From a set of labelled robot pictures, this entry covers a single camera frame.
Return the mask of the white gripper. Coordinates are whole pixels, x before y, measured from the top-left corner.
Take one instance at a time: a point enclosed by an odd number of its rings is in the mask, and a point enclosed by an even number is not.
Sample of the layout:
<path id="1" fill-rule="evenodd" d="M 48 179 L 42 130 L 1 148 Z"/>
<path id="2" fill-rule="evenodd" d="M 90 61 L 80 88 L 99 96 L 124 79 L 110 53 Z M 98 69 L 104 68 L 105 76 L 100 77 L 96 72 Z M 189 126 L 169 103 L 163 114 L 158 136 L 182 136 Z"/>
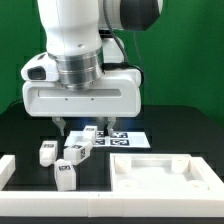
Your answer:
<path id="1" fill-rule="evenodd" d="M 116 117 L 135 117 L 141 109 L 141 74 L 136 69 L 106 71 L 88 90 L 69 91 L 58 82 L 23 85 L 26 111 L 34 117 L 53 117 L 64 135 L 62 117 L 109 117 L 106 136 L 113 134 Z"/>

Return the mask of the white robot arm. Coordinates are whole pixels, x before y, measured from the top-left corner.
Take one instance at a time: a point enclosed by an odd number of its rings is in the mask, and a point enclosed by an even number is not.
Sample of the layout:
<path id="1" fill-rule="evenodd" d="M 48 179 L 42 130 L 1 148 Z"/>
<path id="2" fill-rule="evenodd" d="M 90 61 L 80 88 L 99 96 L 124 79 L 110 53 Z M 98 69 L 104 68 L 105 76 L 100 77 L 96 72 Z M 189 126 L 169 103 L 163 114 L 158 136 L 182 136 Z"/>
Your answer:
<path id="1" fill-rule="evenodd" d="M 110 135 L 118 117 L 141 109 L 144 73 L 128 61 L 117 30 L 145 31 L 163 0 L 37 0 L 46 51 L 21 70 L 27 113 L 50 117 L 105 117 Z"/>

